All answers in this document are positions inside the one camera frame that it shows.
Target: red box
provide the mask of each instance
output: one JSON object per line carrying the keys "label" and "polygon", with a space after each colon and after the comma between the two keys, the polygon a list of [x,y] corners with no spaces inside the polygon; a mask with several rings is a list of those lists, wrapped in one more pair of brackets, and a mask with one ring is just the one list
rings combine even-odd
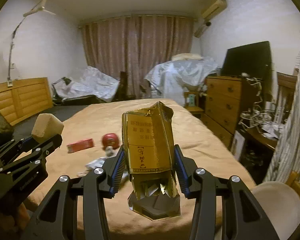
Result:
{"label": "red box", "polygon": [[77,142],[70,143],[67,145],[68,153],[78,152],[78,151],[88,149],[91,147],[94,147],[94,142],[93,142],[92,138],[77,141]]}

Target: black monitor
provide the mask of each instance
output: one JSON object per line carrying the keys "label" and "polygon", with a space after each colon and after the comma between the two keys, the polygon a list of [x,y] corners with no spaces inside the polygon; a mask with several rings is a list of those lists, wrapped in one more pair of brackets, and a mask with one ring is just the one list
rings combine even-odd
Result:
{"label": "black monitor", "polygon": [[262,41],[228,49],[222,76],[241,76],[247,73],[251,78],[264,79],[271,68],[269,41]]}

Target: beige block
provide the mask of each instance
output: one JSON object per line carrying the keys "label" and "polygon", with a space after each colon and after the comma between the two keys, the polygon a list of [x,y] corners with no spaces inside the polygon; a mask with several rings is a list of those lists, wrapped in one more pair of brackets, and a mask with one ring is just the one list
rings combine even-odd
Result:
{"label": "beige block", "polygon": [[31,134],[38,143],[43,143],[50,137],[61,134],[63,127],[64,124],[53,114],[39,114]]}

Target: curtain rod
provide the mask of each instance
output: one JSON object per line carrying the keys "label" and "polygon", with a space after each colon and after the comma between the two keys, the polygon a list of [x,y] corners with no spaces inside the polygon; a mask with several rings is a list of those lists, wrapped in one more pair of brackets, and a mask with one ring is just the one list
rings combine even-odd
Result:
{"label": "curtain rod", "polygon": [[[142,17],[142,16],[147,16],[147,17],[152,17],[152,16],[158,16],[158,17],[179,17],[179,18],[182,18],[182,19],[187,19],[187,18],[192,18],[191,16],[187,17],[187,16],[179,16],[179,15],[173,15],[173,14],[166,14],[166,15],[158,15],[158,14],[140,14],[140,15],[136,15],[137,17]],[[123,15],[123,16],[120,16],[120,17],[109,17],[107,19],[100,19],[100,20],[97,20],[97,21],[93,21],[93,22],[88,22],[88,23],[84,23],[84,24],[81,24],[78,26],[78,28],[82,28],[82,26],[84,25],[87,25],[87,24],[91,24],[91,23],[98,23],[98,22],[105,22],[105,21],[109,21],[111,19],[120,19],[122,17],[125,17],[125,18],[131,18],[132,16],[129,16],[129,15]]]}

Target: ceiling fan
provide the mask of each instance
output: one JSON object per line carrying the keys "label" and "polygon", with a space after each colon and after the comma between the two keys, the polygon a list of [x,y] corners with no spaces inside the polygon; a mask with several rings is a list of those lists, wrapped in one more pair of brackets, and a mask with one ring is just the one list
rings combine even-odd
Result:
{"label": "ceiling fan", "polygon": [[56,15],[53,12],[49,12],[47,11],[44,6],[46,4],[47,0],[41,0],[35,7],[33,7],[30,11],[28,11],[27,13],[23,14],[23,17],[27,17],[28,15],[34,14],[36,12],[47,12],[53,15]]}

